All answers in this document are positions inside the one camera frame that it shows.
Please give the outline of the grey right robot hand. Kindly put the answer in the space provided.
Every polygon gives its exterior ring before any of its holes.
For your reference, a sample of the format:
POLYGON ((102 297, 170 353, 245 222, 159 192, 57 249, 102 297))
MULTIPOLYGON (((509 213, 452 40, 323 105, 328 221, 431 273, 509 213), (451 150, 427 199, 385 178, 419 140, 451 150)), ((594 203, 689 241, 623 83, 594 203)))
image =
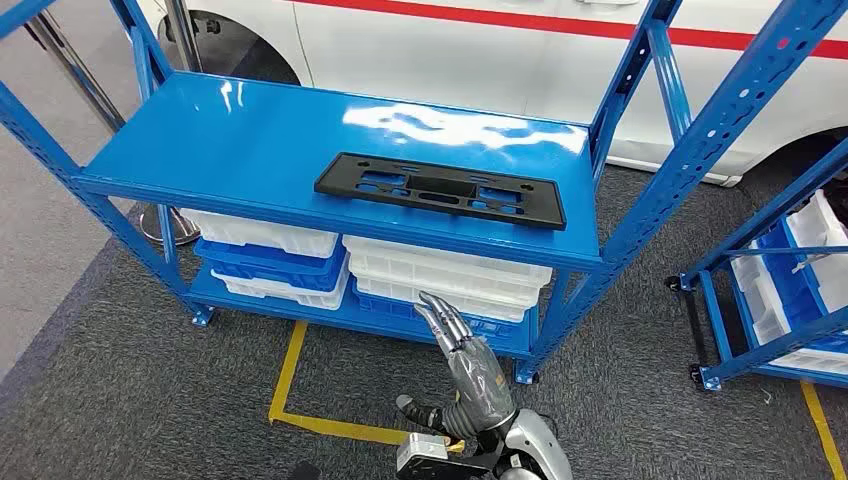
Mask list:
POLYGON ((502 367, 484 338, 473 334, 460 312, 422 291, 414 309, 428 324, 451 371, 458 398, 443 407, 422 406, 400 395, 396 406, 411 422, 453 439, 471 439, 507 422, 516 407, 502 367))

